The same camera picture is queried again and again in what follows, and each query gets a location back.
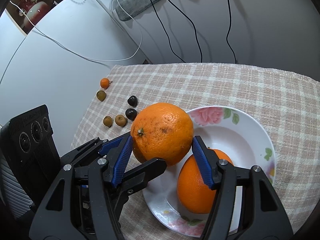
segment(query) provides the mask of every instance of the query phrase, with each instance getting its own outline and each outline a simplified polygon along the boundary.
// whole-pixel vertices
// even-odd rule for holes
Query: checkered fabric
[[[128,108],[127,99],[136,95],[137,110],[156,102],[168,102],[190,110],[199,106],[223,105],[254,117],[268,132],[276,150],[274,187],[297,231],[320,197],[320,83],[276,69],[233,64],[167,64],[115,66],[108,78],[112,84],[107,98],[94,96],[71,148],[99,136],[112,139],[131,127],[102,120]],[[131,156],[128,168],[138,165]],[[167,229],[149,211],[142,192],[130,197],[120,217],[127,239],[185,239]]]

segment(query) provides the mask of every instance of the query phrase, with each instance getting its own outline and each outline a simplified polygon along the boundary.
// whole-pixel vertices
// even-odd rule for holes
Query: red and white vase
[[[36,25],[50,11],[49,5],[43,1],[38,2],[38,0],[20,0],[18,6],[34,25]],[[28,31],[33,28],[33,25],[29,22],[27,17],[24,18],[23,24]]]

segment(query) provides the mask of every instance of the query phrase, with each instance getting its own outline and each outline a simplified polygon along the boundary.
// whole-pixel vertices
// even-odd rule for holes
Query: black cable
[[[164,28],[164,25],[163,25],[163,23],[162,23],[162,21],[161,21],[161,19],[160,19],[159,15],[158,15],[157,11],[156,11],[156,8],[155,8],[155,6],[154,6],[154,4],[153,4],[152,0],[150,0],[150,2],[151,2],[151,4],[152,4],[153,9],[155,10],[155,13],[156,13],[156,15],[157,15],[157,17],[158,17],[158,20],[160,21],[160,23],[161,23],[161,25],[162,25],[162,28],[163,28],[163,30],[164,30],[164,32],[165,32],[165,34],[166,34],[166,35],[167,35],[167,37],[168,37],[168,41],[169,41],[169,45],[170,45],[170,49],[171,49],[172,53],[173,53],[174,55],[176,55],[179,59],[181,59],[184,63],[186,63],[182,58],[180,58],[180,57],[179,57],[177,54],[175,54],[175,52],[173,51],[172,46],[171,46],[171,42],[170,42],[169,35],[168,35],[167,31],[166,31],[166,30],[165,30],[165,28]]]
[[[229,45],[229,48],[232,50],[233,57],[235,58],[235,64],[237,64],[237,59],[236,59],[235,52],[231,48],[231,46],[229,44],[229,41],[228,41],[228,36],[229,36],[230,30],[231,30],[231,9],[230,9],[230,1],[229,0],[228,0],[228,7],[229,7],[230,25],[229,25],[229,30],[228,30],[228,34],[227,34],[227,37],[226,37],[226,41],[227,41],[227,44]]]
[[[179,12],[181,12],[192,23],[192,26],[193,26],[193,28],[195,30],[196,41],[197,41],[197,44],[198,44],[198,47],[199,47],[199,51],[200,51],[200,54],[201,54],[201,63],[202,63],[202,51],[201,51],[200,44],[199,44],[199,41],[198,41],[197,30],[196,30],[196,27],[195,27],[193,21],[191,21],[191,19],[187,15],[185,15],[185,13],[183,11],[181,11],[173,2],[171,2],[170,0],[168,0],[168,2],[171,3]]]

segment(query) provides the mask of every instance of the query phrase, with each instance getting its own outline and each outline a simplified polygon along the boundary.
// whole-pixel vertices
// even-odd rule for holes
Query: camera lens
[[[41,131],[41,128],[40,128],[40,125],[38,122],[34,122],[31,125],[31,132],[32,132],[32,136],[35,139],[35,141],[39,142],[41,140],[42,131]]]
[[[30,140],[28,135],[26,133],[20,134],[19,141],[22,151],[28,152],[30,150]]]
[[[48,128],[49,128],[49,121],[46,117],[43,118],[42,120],[42,125],[43,125],[43,128],[45,131],[48,131]]]

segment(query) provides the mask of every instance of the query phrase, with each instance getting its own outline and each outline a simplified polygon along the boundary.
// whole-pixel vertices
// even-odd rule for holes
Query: white plate
[[[188,111],[194,135],[200,135],[207,147],[225,152],[233,164],[250,169],[259,165],[274,182],[276,157],[271,139],[265,129],[248,114],[225,106],[204,106]],[[143,190],[152,214],[166,227],[186,236],[200,237],[208,214],[193,214],[183,207],[177,197],[177,179],[188,154],[164,174],[153,179]],[[239,225],[242,187],[237,187],[230,232]]]

